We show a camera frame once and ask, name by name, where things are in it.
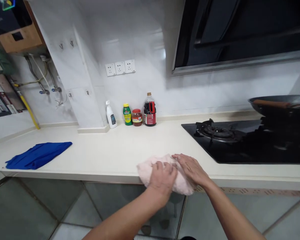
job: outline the jar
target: jar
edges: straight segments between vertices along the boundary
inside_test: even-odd
[[[132,110],[132,123],[136,127],[139,127],[142,125],[142,114],[141,114],[140,109]]]

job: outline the wok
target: wok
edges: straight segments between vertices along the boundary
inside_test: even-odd
[[[280,121],[300,121],[300,95],[281,95],[249,99],[258,113]]]

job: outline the black range hood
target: black range hood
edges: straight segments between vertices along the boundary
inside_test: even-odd
[[[300,58],[300,0],[186,0],[173,75]]]

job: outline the blue towel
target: blue towel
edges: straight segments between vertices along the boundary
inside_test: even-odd
[[[63,153],[72,142],[40,143],[7,161],[8,169],[38,169]]]

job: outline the spray bottle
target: spray bottle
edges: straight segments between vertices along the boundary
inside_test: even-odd
[[[106,106],[107,106],[107,118],[108,118],[109,126],[110,128],[115,128],[118,124],[116,118],[114,117],[113,111],[110,107],[110,100],[106,101]]]

